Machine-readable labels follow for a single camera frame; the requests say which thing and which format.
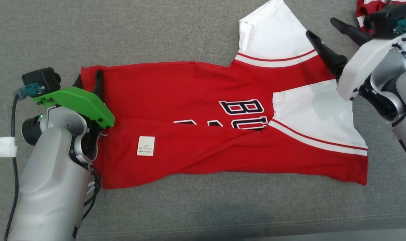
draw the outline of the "striped trim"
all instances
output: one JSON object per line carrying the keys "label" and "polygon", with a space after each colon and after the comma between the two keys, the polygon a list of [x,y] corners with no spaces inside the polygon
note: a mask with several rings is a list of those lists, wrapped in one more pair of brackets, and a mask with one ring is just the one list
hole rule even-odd
{"label": "striped trim", "polygon": [[367,147],[357,147],[352,145],[344,145],[334,142],[327,142],[324,140],[319,140],[310,136],[306,136],[301,134],[292,128],[289,128],[287,125],[283,124],[282,122],[272,119],[269,122],[269,126],[272,128],[276,128],[281,132],[285,133],[286,135],[313,147],[328,150],[328,151],[335,151],[347,154],[356,154],[361,156],[367,156]]}
{"label": "striped trim", "polygon": [[234,59],[238,60],[240,62],[243,62],[243,63],[260,66],[260,67],[287,67],[287,66],[293,66],[295,64],[302,63],[317,55],[318,55],[318,53],[315,50],[312,50],[310,52],[307,52],[305,54],[295,56],[292,58],[273,60],[273,59],[255,58],[255,57],[251,57],[249,55],[245,55],[244,53],[239,52],[239,53],[237,53],[237,55]]}

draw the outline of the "white sleeve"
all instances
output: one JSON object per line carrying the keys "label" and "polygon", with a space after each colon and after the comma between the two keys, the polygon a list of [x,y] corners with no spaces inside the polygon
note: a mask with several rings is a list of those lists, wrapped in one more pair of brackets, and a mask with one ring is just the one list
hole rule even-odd
{"label": "white sleeve", "polygon": [[283,0],[270,0],[240,20],[241,53],[265,59],[301,56],[314,48]]}

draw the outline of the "white tape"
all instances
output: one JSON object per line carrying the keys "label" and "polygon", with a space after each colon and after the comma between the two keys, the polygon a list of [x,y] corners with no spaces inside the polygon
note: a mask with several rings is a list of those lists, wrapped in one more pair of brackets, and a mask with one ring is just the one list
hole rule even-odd
{"label": "white tape", "polygon": [[16,154],[15,138],[11,136],[0,137],[0,157],[16,157]]}

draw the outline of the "white care label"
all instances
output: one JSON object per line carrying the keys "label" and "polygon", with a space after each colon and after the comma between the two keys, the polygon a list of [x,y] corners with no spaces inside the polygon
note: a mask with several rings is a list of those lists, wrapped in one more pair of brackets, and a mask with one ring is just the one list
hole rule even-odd
{"label": "white care label", "polygon": [[137,144],[138,156],[150,156],[154,155],[154,136],[139,136],[139,143]]}

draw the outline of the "stitching line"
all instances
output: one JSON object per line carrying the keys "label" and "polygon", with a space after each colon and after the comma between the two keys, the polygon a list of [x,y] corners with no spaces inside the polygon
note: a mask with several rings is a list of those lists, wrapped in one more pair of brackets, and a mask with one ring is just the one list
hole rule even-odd
{"label": "stitching line", "polygon": [[306,220],[306,221],[284,221],[284,222],[232,224],[232,225],[221,225],[221,226],[200,226],[200,227],[186,227],[186,228],[172,228],[172,229],[148,229],[148,230],[136,230],[136,231],[126,231],[126,232],[104,232],[104,233],[100,233],[100,234],[94,234],[91,236],[106,235],[107,233],[132,234],[132,236],[155,235],[155,234],[166,234],[166,233],[227,230],[227,229],[237,229],[237,228],[250,229],[250,228],[271,227],[271,226],[293,226],[293,225],[309,225],[309,224],[314,225],[314,224],[324,224],[324,223],[342,223],[342,222],[351,222],[351,221],[375,220],[375,219],[385,219],[385,218],[402,218],[402,217],[406,217],[406,213],[384,214],[384,215],[363,215],[363,216],[354,216],[354,217],[348,217],[348,218],[328,218],[328,219]]}

